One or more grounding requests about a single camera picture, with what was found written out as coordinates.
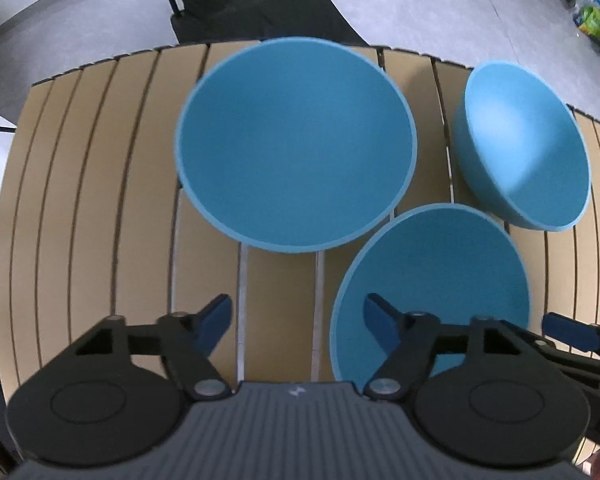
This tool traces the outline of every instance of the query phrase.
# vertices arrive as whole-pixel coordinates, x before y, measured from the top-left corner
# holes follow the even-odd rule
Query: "green package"
[[[579,21],[582,23],[578,28],[582,32],[600,40],[600,9],[591,6],[583,7]]]

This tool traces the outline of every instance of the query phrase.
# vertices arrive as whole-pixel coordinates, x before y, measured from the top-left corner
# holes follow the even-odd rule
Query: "blue bowl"
[[[365,57],[285,38],[202,79],[175,151],[189,199],[216,228],[302,253],[349,242],[389,214],[413,176],[416,129],[400,91]]]
[[[432,204],[398,216],[349,267],[331,315],[331,366],[337,380],[359,389],[387,358],[363,320],[372,292],[402,312],[430,312],[444,323],[490,316],[528,325],[529,288],[516,248],[496,222],[464,205]],[[439,372],[462,359],[438,360]]]
[[[571,111],[537,76],[494,61],[476,68],[454,124],[462,174],[480,202],[528,229],[562,231],[589,201],[589,155]]]

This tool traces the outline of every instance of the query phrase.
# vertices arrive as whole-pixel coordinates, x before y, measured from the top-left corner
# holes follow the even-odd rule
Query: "logo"
[[[293,395],[296,399],[305,393],[306,390],[302,386],[296,386],[292,390],[289,390],[289,395]]]

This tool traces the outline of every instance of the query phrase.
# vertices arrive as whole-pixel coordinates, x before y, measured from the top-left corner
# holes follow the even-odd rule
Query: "metal screw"
[[[378,395],[393,395],[400,391],[400,383],[394,379],[378,378],[369,383],[369,388]]]
[[[198,381],[193,389],[199,396],[215,397],[226,390],[226,385],[218,379],[205,379]]]

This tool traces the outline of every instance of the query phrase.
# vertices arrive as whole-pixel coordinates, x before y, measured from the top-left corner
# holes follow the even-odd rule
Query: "wooden slatted table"
[[[35,85],[0,197],[0,376],[7,399],[102,317],[129,324],[235,300],[212,361],[226,378],[333,380],[328,326],[338,286],[370,234],[315,254],[274,254],[224,236],[178,184],[173,133],[196,81],[249,42],[180,46],[104,60]],[[410,103],[413,181],[395,213],[478,206],[456,163],[452,124],[470,70],[408,52],[357,49]],[[600,123],[574,111],[592,163],[582,221],[560,233],[505,224],[526,265],[530,328],[545,312],[600,323]],[[157,358],[138,364],[160,371]],[[576,456],[590,455],[583,442]]]

